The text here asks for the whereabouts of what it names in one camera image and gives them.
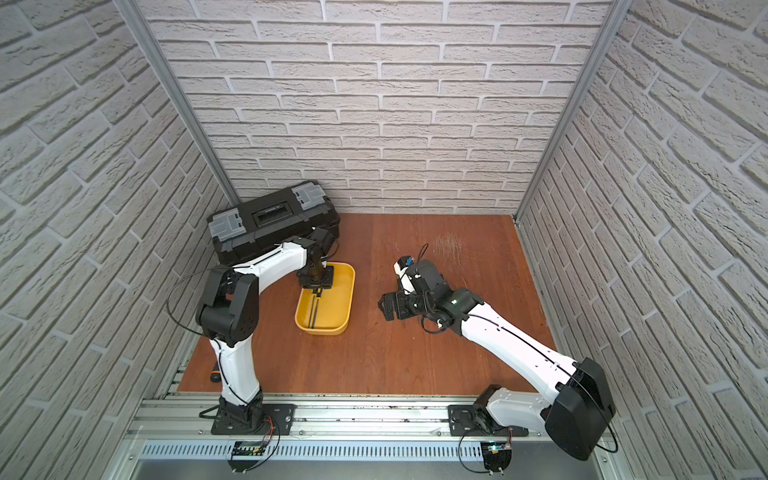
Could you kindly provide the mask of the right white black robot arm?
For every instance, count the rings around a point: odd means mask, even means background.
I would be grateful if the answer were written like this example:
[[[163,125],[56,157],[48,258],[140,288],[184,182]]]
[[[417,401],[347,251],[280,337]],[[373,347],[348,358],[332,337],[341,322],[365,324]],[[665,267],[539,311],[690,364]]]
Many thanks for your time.
[[[466,288],[452,289],[429,260],[410,256],[394,264],[398,288],[384,294],[378,307],[388,321],[418,317],[452,331],[495,355],[538,392],[525,407],[501,386],[488,387],[475,402],[480,430],[521,427],[545,432],[571,457],[589,459],[616,413],[603,367],[585,357],[577,361],[550,349],[496,312]]]

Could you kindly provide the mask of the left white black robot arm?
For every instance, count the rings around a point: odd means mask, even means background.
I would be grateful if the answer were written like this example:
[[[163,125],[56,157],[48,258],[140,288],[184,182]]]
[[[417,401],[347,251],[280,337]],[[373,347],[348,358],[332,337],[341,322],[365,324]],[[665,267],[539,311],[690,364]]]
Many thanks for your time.
[[[331,231],[317,227],[309,236],[293,236],[255,259],[208,273],[196,320],[216,355],[222,383],[219,412],[224,417],[242,425],[263,421],[263,394],[252,354],[260,294],[294,272],[309,288],[325,286],[326,256],[335,240]]]

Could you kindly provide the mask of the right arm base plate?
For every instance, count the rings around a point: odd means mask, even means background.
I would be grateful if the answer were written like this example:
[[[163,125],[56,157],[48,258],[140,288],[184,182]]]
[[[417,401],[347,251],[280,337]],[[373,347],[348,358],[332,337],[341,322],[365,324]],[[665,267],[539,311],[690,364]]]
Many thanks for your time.
[[[502,436],[512,432],[514,437],[527,437],[539,427],[533,412],[517,404],[449,405],[447,407],[450,435]]]

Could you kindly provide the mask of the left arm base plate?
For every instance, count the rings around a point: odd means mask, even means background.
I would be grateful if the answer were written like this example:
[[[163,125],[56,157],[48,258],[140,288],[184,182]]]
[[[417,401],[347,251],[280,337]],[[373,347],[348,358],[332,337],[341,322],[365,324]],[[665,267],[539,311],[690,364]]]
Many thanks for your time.
[[[233,405],[221,403],[213,419],[212,435],[264,435],[273,426],[273,434],[288,435],[295,415],[295,404]]]

